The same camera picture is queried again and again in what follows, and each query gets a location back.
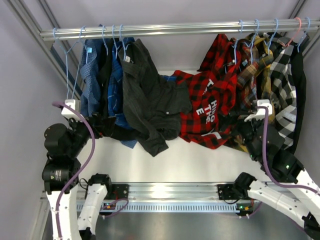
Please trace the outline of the dark grey pinstripe shirt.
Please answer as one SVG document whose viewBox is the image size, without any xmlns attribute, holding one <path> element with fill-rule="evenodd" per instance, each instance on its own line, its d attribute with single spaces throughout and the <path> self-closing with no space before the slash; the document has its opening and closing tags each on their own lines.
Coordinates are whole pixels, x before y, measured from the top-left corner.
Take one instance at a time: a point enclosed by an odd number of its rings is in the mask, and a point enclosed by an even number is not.
<svg viewBox="0 0 320 240">
<path fill-rule="evenodd" d="M 119 51 L 123 71 L 123 113 L 138 131 L 137 141 L 152 157 L 168 149 L 181 132 L 181 114 L 192 110 L 186 82 L 167 81 L 140 39 Z"/>
</svg>

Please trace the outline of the light blue wire hanger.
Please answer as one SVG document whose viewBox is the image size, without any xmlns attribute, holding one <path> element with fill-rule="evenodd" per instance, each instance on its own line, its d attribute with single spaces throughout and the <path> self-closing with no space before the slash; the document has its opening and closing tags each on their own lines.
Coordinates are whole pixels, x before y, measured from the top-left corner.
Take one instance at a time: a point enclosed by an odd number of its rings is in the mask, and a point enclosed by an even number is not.
<svg viewBox="0 0 320 240">
<path fill-rule="evenodd" d="M 122 43 L 123 60 L 124 60 L 125 62 L 129 63 L 129 62 L 130 62 L 130 59 L 127 58 L 127 53 L 126 53 L 126 51 L 127 51 L 127 49 L 128 49 L 129 43 L 132 42 L 132 39 L 133 39 L 133 38 L 132 38 L 132 37 L 129 37 L 129 38 L 126 38 L 126 40 L 123 38 L 123 36 L 122 36 L 123 26 L 124 26 L 123 24 L 121 24 L 121 25 L 119 26 L 119 39 L 120 39 L 120 41 L 121 41 L 121 43 Z"/>
</svg>

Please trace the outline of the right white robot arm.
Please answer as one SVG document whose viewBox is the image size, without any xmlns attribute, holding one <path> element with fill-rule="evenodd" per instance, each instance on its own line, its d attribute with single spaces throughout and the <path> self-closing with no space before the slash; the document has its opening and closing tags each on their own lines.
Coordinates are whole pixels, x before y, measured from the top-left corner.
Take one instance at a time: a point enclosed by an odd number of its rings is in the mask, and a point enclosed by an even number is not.
<svg viewBox="0 0 320 240">
<path fill-rule="evenodd" d="M 232 112 L 223 117 L 220 128 L 234 126 L 232 136 L 240 135 L 250 158 L 278 187 L 293 194 L 289 197 L 252 174 L 242 172 L 233 183 L 219 184 L 218 198 L 228 204 L 239 200 L 257 200 L 294 221 L 313 240 L 320 238 L 320 188 L 303 164 L 281 148 L 283 139 L 268 124 L 265 111 L 253 115 Z"/>
</svg>

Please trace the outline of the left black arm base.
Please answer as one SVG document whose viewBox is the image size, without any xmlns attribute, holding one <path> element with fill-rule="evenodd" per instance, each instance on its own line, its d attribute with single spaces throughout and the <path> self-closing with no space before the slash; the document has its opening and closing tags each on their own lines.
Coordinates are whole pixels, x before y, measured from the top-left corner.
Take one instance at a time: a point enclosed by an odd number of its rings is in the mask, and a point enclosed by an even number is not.
<svg viewBox="0 0 320 240">
<path fill-rule="evenodd" d="M 118 199 L 127 199 L 129 195 L 129 185 L 122 183 L 112 183 L 112 180 L 108 174 L 96 173 L 92 175 L 89 180 L 81 178 L 79 180 L 79 186 L 85 190 L 84 198 L 87 198 L 89 194 L 89 186 L 93 184 L 99 184 L 106 186 L 107 194 L 104 197 L 105 200 L 118 200 Z"/>
</svg>

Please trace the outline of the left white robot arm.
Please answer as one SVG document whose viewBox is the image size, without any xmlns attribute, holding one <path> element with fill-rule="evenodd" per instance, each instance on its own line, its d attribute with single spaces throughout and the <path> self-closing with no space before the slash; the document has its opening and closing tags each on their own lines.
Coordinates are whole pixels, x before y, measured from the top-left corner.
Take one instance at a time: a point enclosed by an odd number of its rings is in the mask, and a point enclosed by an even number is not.
<svg viewBox="0 0 320 240">
<path fill-rule="evenodd" d="M 47 161 L 42 180 L 50 205 L 55 240 L 95 240 L 101 205 L 112 192 L 108 174 L 92 175 L 87 183 L 81 213 L 77 214 L 79 170 L 84 168 L 77 157 L 89 139 L 111 136 L 116 119 L 94 114 L 86 120 L 91 130 L 81 121 L 70 119 L 69 127 L 56 123 L 44 132 Z"/>
</svg>

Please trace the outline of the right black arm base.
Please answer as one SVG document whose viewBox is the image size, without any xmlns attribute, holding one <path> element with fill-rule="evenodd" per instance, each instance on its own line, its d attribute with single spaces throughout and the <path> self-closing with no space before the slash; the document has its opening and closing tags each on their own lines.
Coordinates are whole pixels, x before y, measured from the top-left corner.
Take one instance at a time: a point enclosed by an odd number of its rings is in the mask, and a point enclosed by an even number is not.
<svg viewBox="0 0 320 240">
<path fill-rule="evenodd" d="M 251 187 L 234 185 L 231 183 L 221 183 L 217 185 L 218 199 L 224 202 L 236 203 L 240 200 L 254 200 L 261 203 L 261 200 L 249 197 Z"/>
</svg>

